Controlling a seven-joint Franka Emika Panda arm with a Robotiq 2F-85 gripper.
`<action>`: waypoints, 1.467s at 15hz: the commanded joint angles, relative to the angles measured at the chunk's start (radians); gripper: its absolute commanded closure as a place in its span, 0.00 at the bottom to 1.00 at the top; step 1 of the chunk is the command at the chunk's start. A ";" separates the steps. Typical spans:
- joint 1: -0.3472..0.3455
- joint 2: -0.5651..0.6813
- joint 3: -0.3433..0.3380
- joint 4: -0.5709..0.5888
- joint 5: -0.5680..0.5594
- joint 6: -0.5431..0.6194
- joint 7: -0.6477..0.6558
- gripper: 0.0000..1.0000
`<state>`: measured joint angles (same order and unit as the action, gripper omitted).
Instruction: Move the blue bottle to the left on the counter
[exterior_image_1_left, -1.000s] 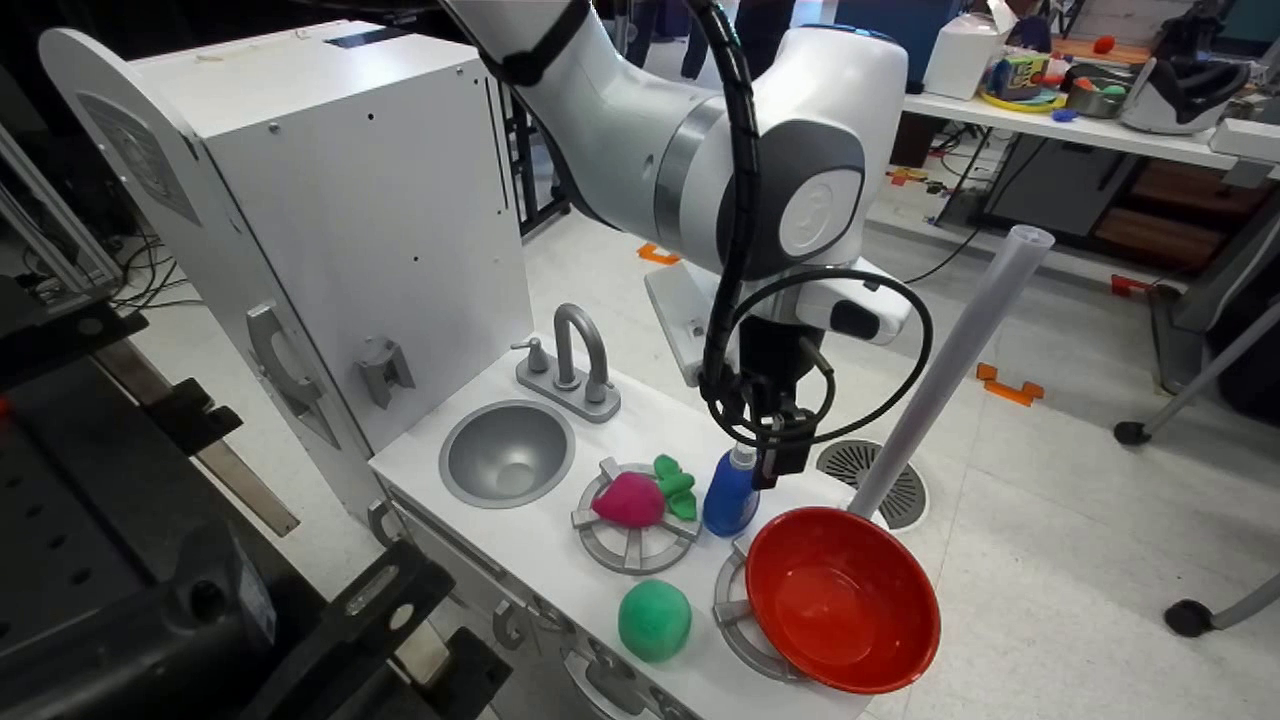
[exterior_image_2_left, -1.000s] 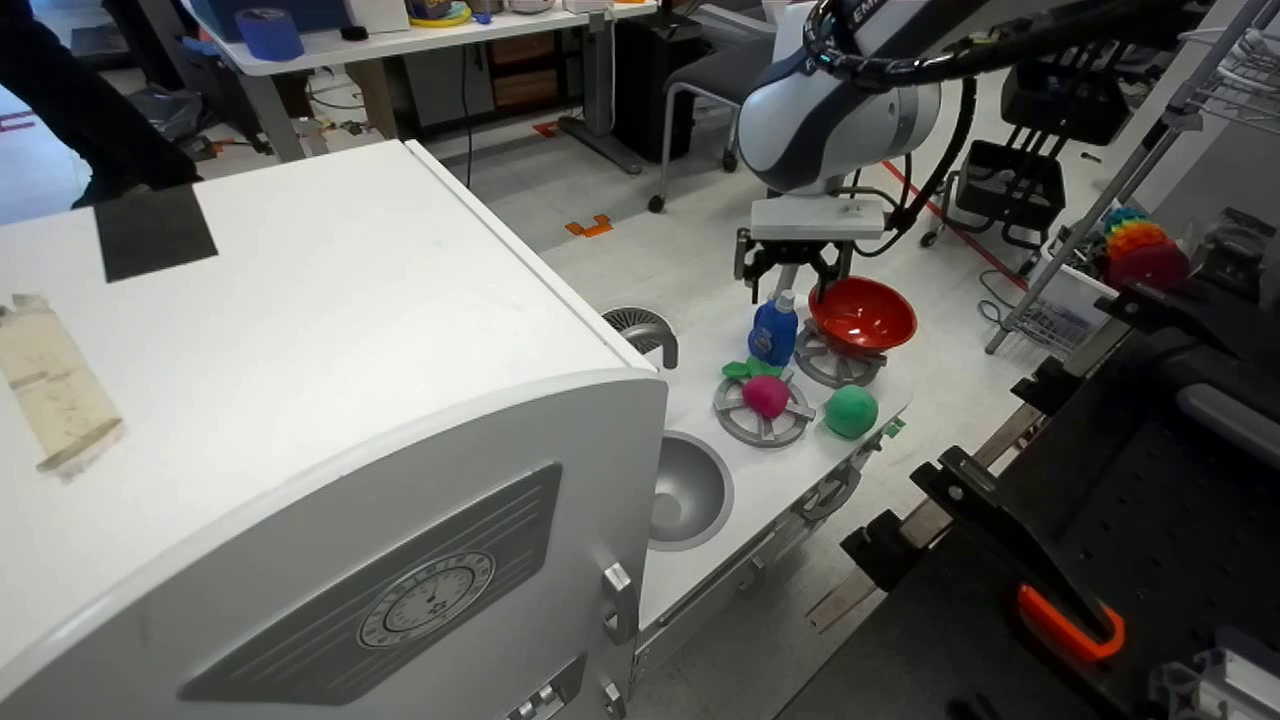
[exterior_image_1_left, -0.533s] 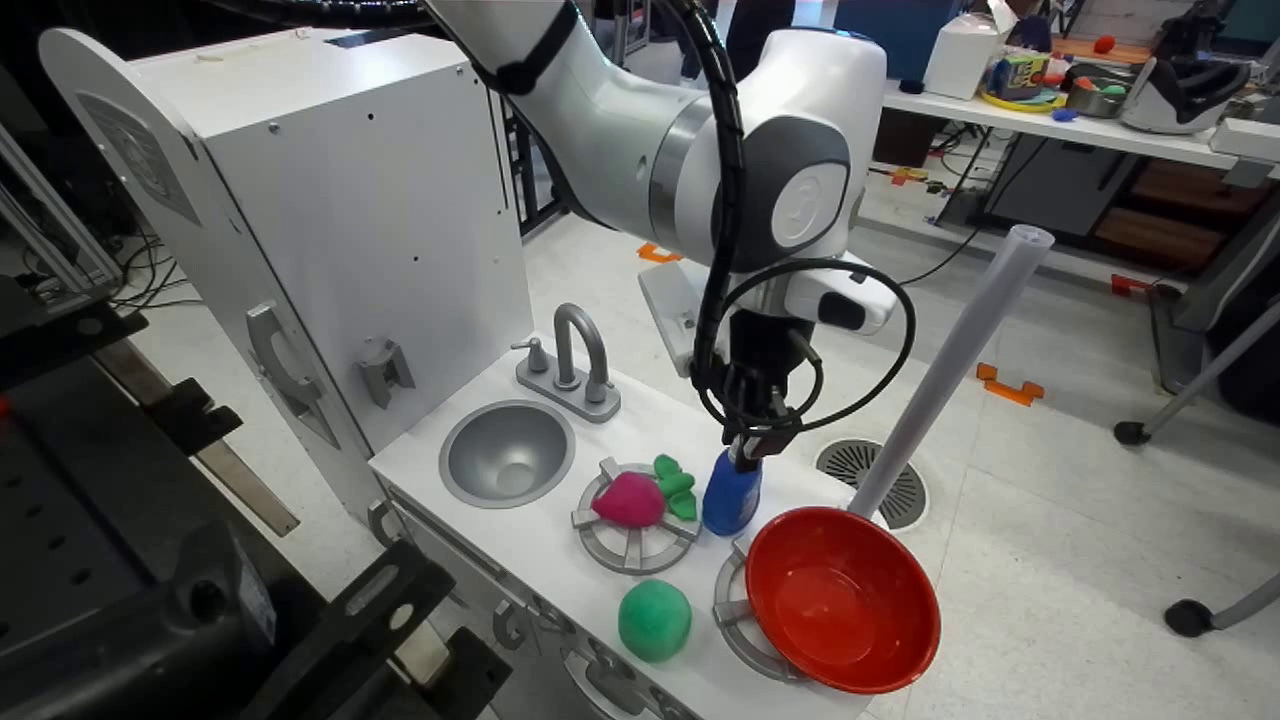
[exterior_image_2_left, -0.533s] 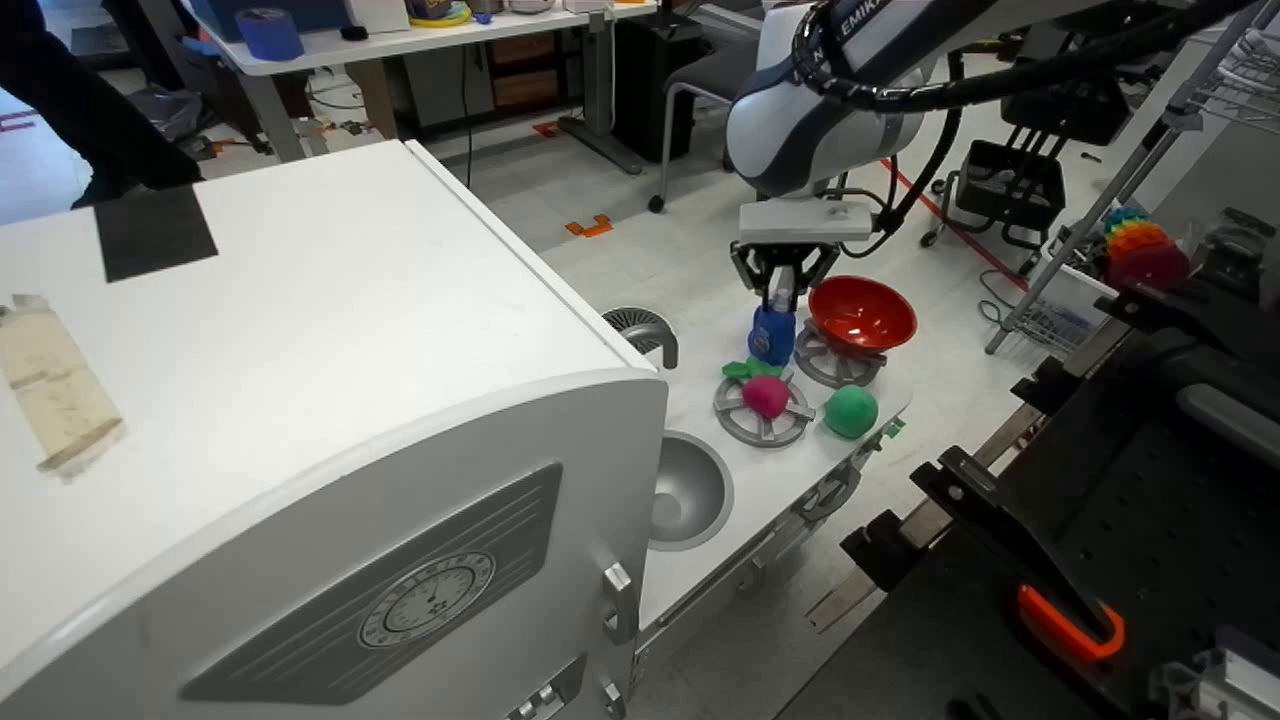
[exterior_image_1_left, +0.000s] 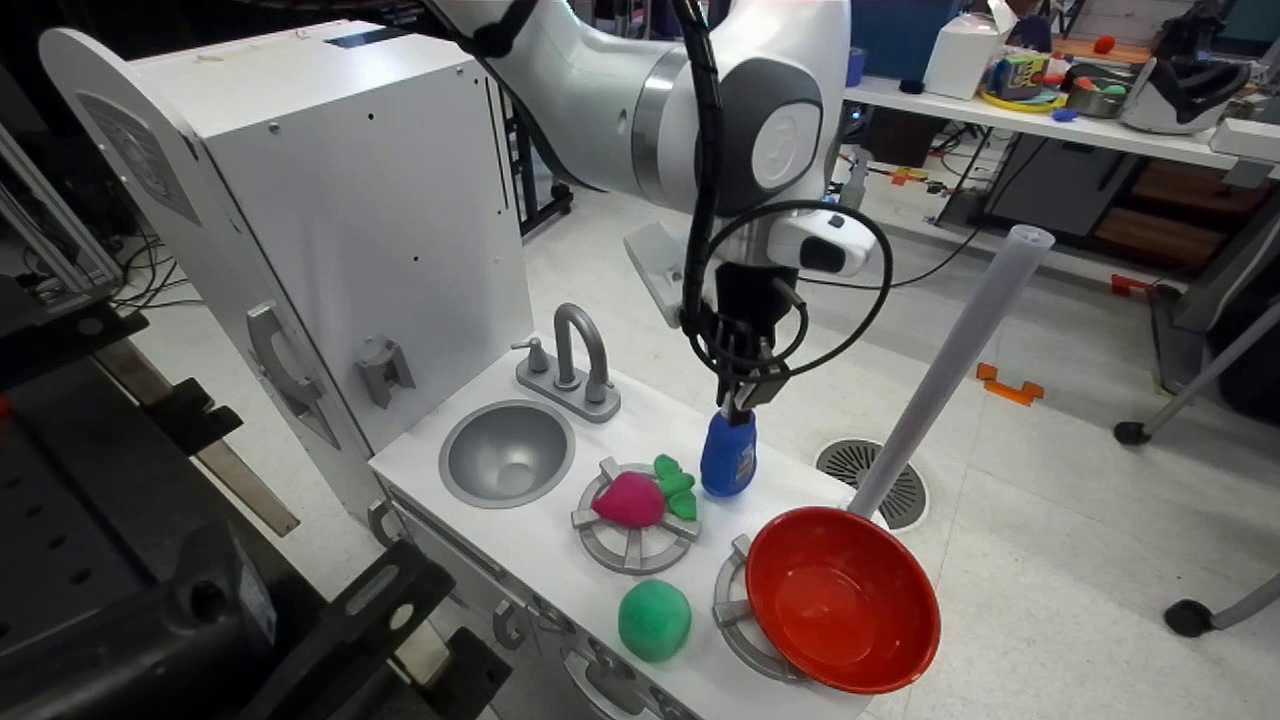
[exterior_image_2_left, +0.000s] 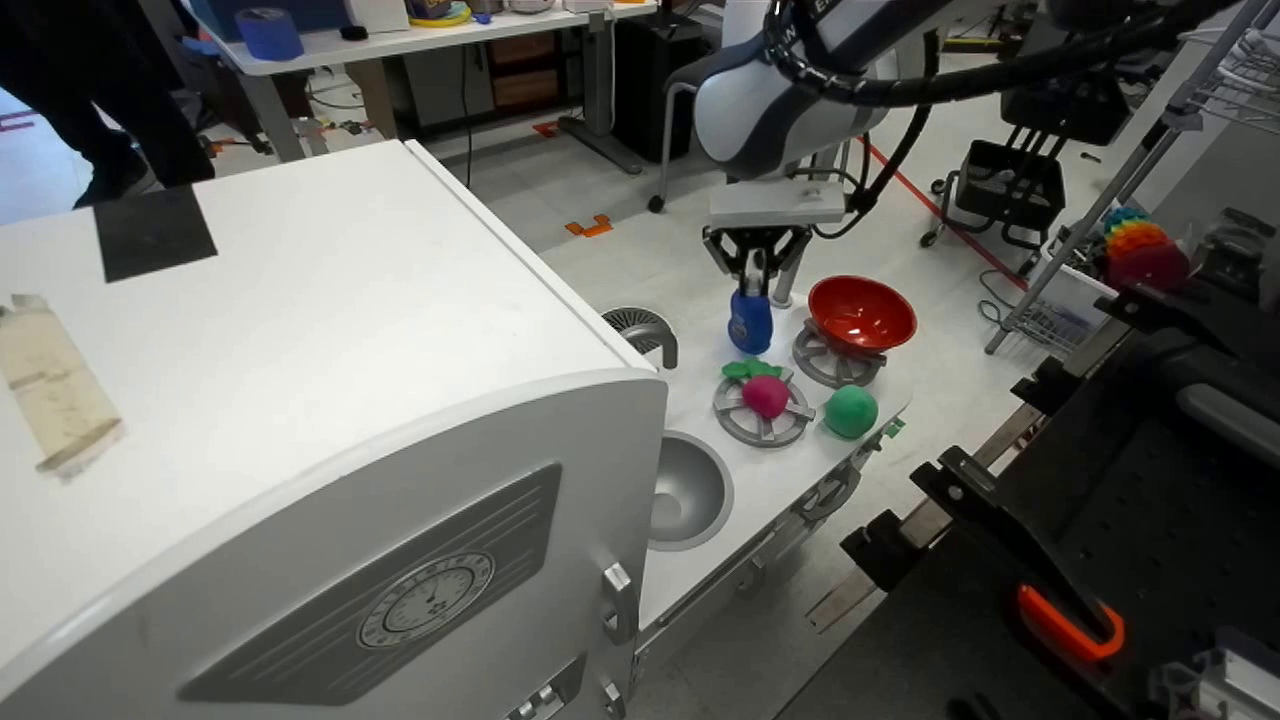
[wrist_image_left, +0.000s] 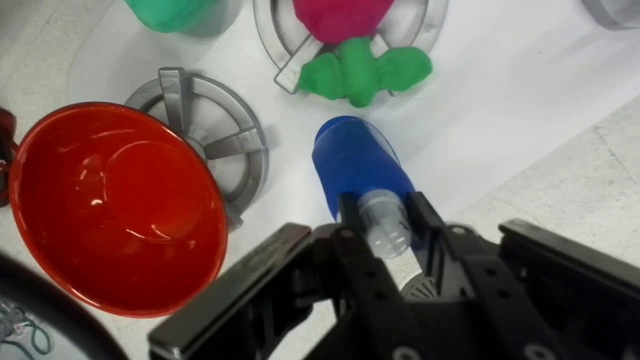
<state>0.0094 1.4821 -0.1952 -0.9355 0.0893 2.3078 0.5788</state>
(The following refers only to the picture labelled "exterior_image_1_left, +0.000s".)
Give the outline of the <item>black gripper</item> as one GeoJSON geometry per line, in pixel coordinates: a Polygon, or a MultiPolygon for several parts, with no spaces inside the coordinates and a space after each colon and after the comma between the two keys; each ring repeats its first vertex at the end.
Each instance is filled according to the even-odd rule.
{"type": "Polygon", "coordinates": [[[739,379],[757,374],[743,391],[750,411],[757,411],[761,403],[772,403],[789,385],[785,359],[793,357],[793,349],[776,344],[776,323],[795,305],[801,305],[795,275],[789,270],[750,270],[750,266],[716,270],[712,359],[721,367],[716,409],[729,423],[743,422],[735,403],[739,379]]]}

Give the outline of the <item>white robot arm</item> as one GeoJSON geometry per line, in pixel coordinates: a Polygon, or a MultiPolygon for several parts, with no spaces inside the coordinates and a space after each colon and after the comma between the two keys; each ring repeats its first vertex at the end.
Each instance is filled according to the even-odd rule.
{"type": "Polygon", "coordinates": [[[743,422],[793,376],[795,272],[848,275],[871,235],[828,201],[848,0],[668,0],[677,42],[592,27],[572,0],[423,0],[532,117],[552,168],[693,220],[677,322],[743,422]]]}

